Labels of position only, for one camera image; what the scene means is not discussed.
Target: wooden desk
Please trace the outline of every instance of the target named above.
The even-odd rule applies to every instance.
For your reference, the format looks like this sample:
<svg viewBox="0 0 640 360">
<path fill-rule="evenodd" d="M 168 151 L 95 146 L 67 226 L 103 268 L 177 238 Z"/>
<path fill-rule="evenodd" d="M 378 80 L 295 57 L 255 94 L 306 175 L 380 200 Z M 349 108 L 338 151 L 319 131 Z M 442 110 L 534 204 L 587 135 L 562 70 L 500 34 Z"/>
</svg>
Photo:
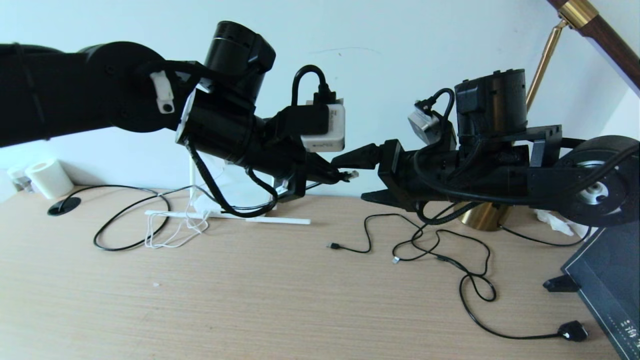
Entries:
<svg viewBox="0 0 640 360">
<path fill-rule="evenodd" d="M 82 194 L 79 208 L 58 218 L 45 215 L 50 201 L 25 193 L 0 206 L 0 358 L 616 358 L 576 294 L 548 293 L 541 286 L 560 274 L 575 249 L 445 225 L 492 249 L 489 276 L 498 301 L 485 303 L 467 289 L 470 306 L 489 326 L 532 335 L 580 320 L 591 334 L 583 343 L 505 340 L 481 330 L 464 312 L 459 270 L 433 257 L 391 262 L 393 244 L 413 232 L 401 219 L 371 220 L 372 254 L 325 247 L 336 241 L 363 248 L 363 218 L 394 209 L 305 197 L 281 205 L 278 213 L 310 217 L 310 226 L 213 219 L 206 236 L 179 249 L 113 253 L 93 247 L 93 234 L 105 220 L 143 196 L 92 190 Z M 176 208 L 186 196 L 172 196 Z M 142 238 L 143 210 L 162 206 L 155 202 L 125 215 L 104 241 L 124 245 Z M 509 224 L 547 240 L 573 240 L 537 223 L 524 208 Z M 480 245 L 445 236 L 440 246 L 443 254 L 481 269 Z"/>
</svg>

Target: black robotic arm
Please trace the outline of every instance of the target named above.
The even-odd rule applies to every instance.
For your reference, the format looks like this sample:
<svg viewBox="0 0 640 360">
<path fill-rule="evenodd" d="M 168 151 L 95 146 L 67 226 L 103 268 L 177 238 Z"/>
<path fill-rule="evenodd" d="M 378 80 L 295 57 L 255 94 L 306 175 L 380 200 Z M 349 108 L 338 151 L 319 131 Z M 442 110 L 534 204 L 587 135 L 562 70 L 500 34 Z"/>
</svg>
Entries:
<svg viewBox="0 0 640 360">
<path fill-rule="evenodd" d="M 254 115 L 274 60 L 274 50 L 260 35 L 229 21 L 218 24 L 204 64 L 165 60 L 132 42 L 78 53 L 0 45 L 0 146 L 109 126 L 140 133 L 167 128 L 176 131 L 176 142 L 189 149 L 205 180 L 211 177 L 196 150 L 246 168 L 254 181 L 254 169 L 274 176 L 285 188 L 280 201 L 304 196 L 306 181 L 348 181 L 350 173 L 316 153 L 325 149 L 319 146 L 329 133 L 333 150 L 344 147 L 344 117 L 336 119 L 342 105 L 319 68 L 307 65 L 294 78 L 296 84 L 308 72 L 318 74 L 313 105 L 292 103 L 269 119 Z M 297 86 L 294 92 L 297 99 Z M 340 125 L 342 143 L 335 143 Z M 216 192 L 215 184 L 207 185 Z"/>
<path fill-rule="evenodd" d="M 433 110 L 449 95 L 444 114 Z M 431 200 L 528 205 L 579 224 L 610 226 L 638 219 L 639 143 L 624 136 L 563 138 L 562 126 L 527 128 L 524 70 L 494 72 L 417 102 L 409 120 L 427 144 L 405 151 L 398 140 L 337 156 L 340 168 L 374 169 L 387 189 L 363 200 L 418 212 Z M 448 121 L 454 99 L 458 139 Z M 532 143 L 515 145 L 516 141 Z M 571 149 L 560 157 L 560 149 Z"/>
</svg>

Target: white plastic rod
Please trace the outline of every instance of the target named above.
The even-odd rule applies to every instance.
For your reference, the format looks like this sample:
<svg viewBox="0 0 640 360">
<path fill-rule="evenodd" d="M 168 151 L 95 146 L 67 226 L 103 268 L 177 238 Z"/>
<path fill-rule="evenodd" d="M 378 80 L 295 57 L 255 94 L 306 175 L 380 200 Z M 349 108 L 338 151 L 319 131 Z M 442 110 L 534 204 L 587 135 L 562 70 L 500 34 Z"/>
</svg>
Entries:
<svg viewBox="0 0 640 360">
<path fill-rule="evenodd" d="M 158 214 L 157 216 L 166 216 L 172 218 L 185 218 L 185 214 L 189 215 L 189 218 L 194 219 L 202 219 L 202 214 L 199 213 L 185 213 L 183 211 L 157 211 L 157 210 L 146 210 L 145 215 L 153 215 Z M 223 213 L 210 213 L 210 218 L 234 218 L 234 219 L 244 219 L 247 222 L 264 222 L 264 223 L 272 223 L 272 224 L 293 224 L 293 225 L 309 225 L 311 224 L 311 219 L 305 218 L 278 218 L 278 217 L 255 217 L 255 218 L 241 218 L 231 214 L 223 214 Z"/>
</svg>

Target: white cylinder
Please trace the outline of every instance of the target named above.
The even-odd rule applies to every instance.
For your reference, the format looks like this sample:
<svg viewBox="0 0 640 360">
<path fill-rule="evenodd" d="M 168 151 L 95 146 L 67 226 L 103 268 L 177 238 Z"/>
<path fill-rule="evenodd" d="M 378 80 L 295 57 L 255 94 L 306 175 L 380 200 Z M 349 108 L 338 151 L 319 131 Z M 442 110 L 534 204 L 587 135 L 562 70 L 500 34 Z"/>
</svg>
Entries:
<svg viewBox="0 0 640 360">
<path fill-rule="evenodd" d="M 28 167 L 24 173 L 47 199 L 67 194 L 74 185 L 56 159 L 49 159 Z"/>
</svg>

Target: white cable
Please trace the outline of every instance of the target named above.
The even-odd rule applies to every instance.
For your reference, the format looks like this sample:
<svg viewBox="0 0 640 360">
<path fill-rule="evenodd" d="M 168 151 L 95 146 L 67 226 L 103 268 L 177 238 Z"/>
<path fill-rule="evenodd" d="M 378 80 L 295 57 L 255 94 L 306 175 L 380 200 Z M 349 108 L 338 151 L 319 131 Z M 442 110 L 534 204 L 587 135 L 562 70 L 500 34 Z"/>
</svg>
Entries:
<svg viewBox="0 0 640 360">
<path fill-rule="evenodd" d="M 195 197 L 195 192 L 191 192 L 189 194 L 189 201 L 187 202 L 187 206 L 184 209 L 184 214 L 185 214 L 185 219 L 183 219 L 182 221 L 180 221 L 180 223 L 178 224 L 178 228 L 176 229 L 176 231 L 173 233 L 173 235 L 171 235 L 167 240 L 165 240 L 163 243 L 155 243 L 154 244 L 154 226 L 153 226 L 153 222 L 155 217 L 158 216 L 163 216 L 167 214 L 167 211 L 165 212 L 161 212 L 161 213 L 154 213 L 148 216 L 147 218 L 147 233 L 145 235 L 145 246 L 146 247 L 150 247 L 151 249 L 159 249 L 161 247 L 169 247 L 169 248 L 176 248 L 176 247 L 181 247 L 184 244 L 186 244 L 187 242 L 191 241 L 191 239 L 193 239 L 194 237 L 201 235 L 202 233 L 204 233 L 204 231 L 206 231 L 209 228 L 209 215 L 211 214 L 210 211 L 206 211 L 205 213 L 202 214 L 202 220 L 199 223 L 194 223 L 194 219 L 192 219 L 191 217 L 189 217 L 189 208 L 192 206 L 193 204 L 193 199 Z M 182 229 L 182 225 L 186 224 L 187 228 L 193 231 L 193 234 L 187 236 L 186 238 L 184 238 L 181 242 L 174 244 L 174 242 L 176 242 L 177 236 L 180 233 L 180 230 Z"/>
</svg>

